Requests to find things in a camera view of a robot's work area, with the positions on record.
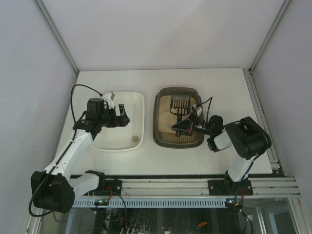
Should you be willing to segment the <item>black slotted litter scoop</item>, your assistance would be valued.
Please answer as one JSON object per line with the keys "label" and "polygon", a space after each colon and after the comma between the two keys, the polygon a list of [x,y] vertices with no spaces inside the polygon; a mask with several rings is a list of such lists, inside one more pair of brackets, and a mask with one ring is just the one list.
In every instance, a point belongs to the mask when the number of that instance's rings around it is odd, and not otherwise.
{"label": "black slotted litter scoop", "polygon": [[182,121],[183,116],[187,116],[191,111],[191,97],[189,95],[183,94],[173,94],[171,96],[170,109],[178,109],[178,114],[176,116],[176,122]]}

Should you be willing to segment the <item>brown translucent litter box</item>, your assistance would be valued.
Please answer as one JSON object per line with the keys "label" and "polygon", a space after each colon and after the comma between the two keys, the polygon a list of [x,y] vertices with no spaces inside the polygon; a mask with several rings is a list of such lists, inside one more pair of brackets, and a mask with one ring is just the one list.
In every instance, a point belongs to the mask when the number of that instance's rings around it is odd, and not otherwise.
{"label": "brown translucent litter box", "polygon": [[204,134],[194,132],[192,136],[176,136],[176,134],[162,133],[158,129],[158,112],[160,98],[162,96],[183,94],[191,97],[191,105],[202,101],[196,89],[188,87],[166,87],[161,89],[155,97],[154,112],[153,112],[153,139],[154,142],[165,148],[194,148],[201,145],[204,141]]}

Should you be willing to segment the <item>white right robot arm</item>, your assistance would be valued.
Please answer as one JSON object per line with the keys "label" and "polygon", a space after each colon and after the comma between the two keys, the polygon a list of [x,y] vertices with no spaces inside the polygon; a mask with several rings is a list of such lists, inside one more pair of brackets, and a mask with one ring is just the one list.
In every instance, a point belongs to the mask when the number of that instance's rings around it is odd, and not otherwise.
{"label": "white right robot arm", "polygon": [[186,136],[191,136],[193,132],[208,135],[207,144],[213,152],[234,147],[235,159],[225,172],[222,185],[227,194],[235,187],[241,188],[248,180],[255,160],[272,146],[270,136],[251,117],[224,125],[221,116],[213,115],[206,122],[192,113],[187,119],[172,125],[171,129]]}

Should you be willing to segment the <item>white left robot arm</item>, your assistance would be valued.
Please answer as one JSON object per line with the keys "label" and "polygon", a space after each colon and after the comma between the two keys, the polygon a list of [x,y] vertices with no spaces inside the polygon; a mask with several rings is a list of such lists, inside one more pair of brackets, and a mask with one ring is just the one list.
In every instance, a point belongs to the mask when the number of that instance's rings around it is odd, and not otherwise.
{"label": "white left robot arm", "polygon": [[92,144],[102,128],[125,127],[130,123],[124,104],[114,106],[108,98],[91,98],[87,109],[73,126],[73,135],[61,153],[42,171],[31,176],[32,197],[28,212],[35,217],[32,207],[52,212],[67,213],[75,199],[93,190],[105,190],[105,174],[93,170],[71,179],[72,170],[84,151]]}

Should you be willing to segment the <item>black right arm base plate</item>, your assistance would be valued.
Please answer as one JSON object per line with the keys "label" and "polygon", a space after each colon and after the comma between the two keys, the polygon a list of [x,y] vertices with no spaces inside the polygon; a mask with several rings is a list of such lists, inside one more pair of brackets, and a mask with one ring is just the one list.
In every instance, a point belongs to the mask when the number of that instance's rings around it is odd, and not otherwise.
{"label": "black right arm base plate", "polygon": [[230,180],[208,180],[209,195],[253,195],[251,181],[246,179],[242,182]]}

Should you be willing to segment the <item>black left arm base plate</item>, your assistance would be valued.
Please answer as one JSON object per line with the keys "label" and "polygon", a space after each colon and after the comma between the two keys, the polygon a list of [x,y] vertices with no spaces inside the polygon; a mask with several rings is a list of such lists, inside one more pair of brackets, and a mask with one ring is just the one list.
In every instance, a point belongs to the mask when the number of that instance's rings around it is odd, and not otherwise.
{"label": "black left arm base plate", "polygon": [[108,179],[104,184],[100,184],[95,190],[91,190],[84,195],[121,195],[122,181],[119,179]]}

